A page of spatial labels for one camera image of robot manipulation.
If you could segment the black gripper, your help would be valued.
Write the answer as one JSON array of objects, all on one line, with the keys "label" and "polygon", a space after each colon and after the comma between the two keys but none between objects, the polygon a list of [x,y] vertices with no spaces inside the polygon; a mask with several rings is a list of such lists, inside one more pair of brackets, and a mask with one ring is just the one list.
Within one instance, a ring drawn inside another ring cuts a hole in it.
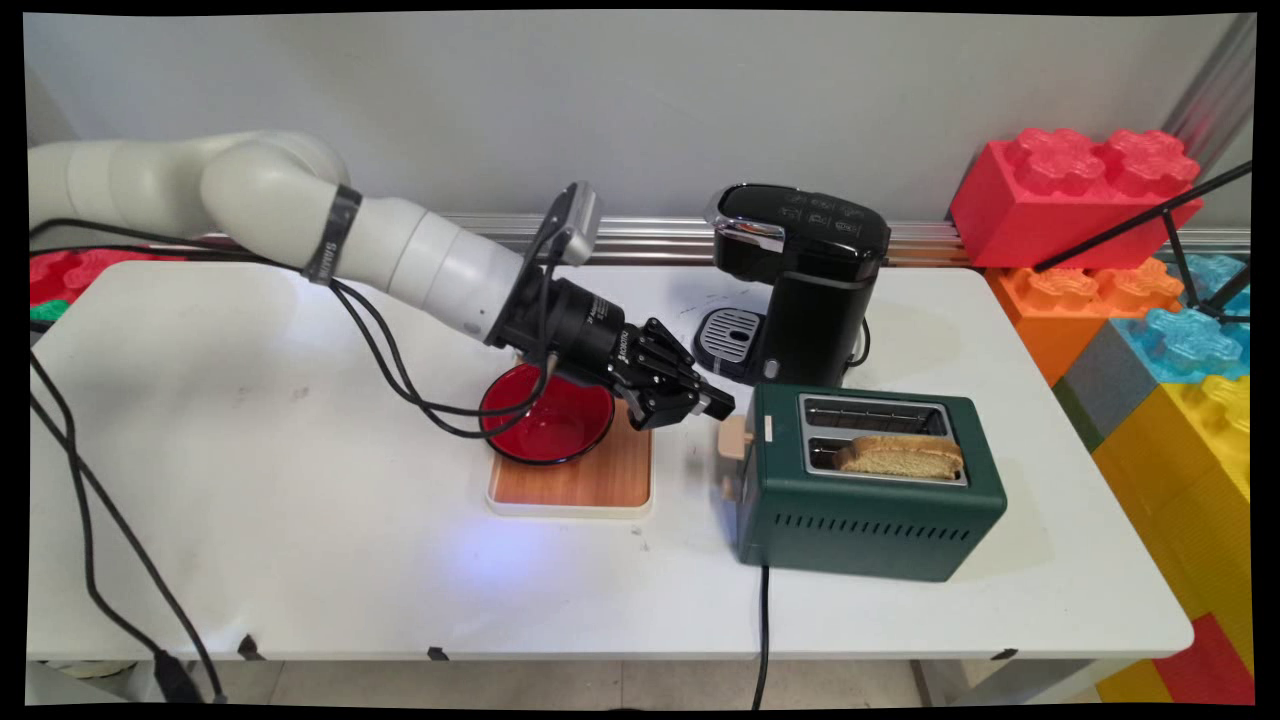
[{"label": "black gripper", "polygon": [[563,278],[522,274],[488,343],[515,348],[534,363],[553,354],[556,374],[618,391],[635,430],[680,424],[687,416],[726,420],[736,409],[733,396],[698,372],[695,357],[658,319],[636,328],[622,307]]}]

